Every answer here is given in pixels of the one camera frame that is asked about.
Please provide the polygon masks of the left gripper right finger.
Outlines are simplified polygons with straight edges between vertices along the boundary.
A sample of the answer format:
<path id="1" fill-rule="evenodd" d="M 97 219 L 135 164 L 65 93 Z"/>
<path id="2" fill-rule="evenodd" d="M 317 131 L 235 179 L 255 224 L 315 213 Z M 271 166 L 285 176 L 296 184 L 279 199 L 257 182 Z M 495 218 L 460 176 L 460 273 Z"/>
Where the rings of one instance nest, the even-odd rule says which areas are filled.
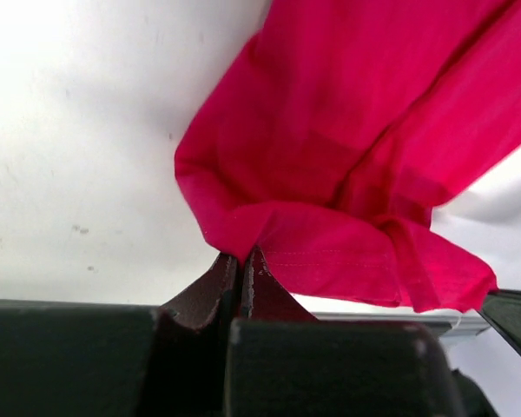
<path id="1" fill-rule="evenodd" d="M 266 258 L 255 248 L 244 268 L 240 318 L 256 321 L 317 321 L 274 278 Z"/>

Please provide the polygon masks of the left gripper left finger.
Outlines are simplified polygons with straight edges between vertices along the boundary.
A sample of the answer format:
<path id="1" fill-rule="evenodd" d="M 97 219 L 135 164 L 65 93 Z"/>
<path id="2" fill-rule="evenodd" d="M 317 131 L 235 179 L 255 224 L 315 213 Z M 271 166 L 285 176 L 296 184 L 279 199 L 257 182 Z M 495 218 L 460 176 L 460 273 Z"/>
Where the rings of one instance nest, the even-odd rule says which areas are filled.
<path id="1" fill-rule="evenodd" d="M 211 267 L 178 295 L 161 306 L 177 325 L 202 331 L 218 322 L 220 311 L 232 305 L 238 274 L 238 262 L 230 255 L 220 254 Z"/>

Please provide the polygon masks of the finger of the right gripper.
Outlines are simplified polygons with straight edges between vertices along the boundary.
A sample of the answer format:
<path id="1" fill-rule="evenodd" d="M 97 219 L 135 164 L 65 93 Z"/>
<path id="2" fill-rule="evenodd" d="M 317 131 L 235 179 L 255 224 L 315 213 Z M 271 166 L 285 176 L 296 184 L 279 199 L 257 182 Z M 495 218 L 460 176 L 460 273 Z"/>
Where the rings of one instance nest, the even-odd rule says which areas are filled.
<path id="1" fill-rule="evenodd" d="M 521 291 L 491 291 L 478 312 L 521 357 Z"/>

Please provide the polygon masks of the bright red t-shirt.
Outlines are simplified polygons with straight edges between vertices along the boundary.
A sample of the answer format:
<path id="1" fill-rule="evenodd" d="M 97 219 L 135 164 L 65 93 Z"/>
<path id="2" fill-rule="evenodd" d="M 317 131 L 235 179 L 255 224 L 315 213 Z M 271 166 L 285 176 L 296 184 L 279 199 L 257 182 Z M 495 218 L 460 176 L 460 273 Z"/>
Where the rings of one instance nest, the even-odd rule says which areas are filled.
<path id="1" fill-rule="evenodd" d="M 482 306 L 492 269 L 432 211 L 521 145 L 521 1 L 275 1 L 190 123 L 206 242 L 289 292 Z"/>

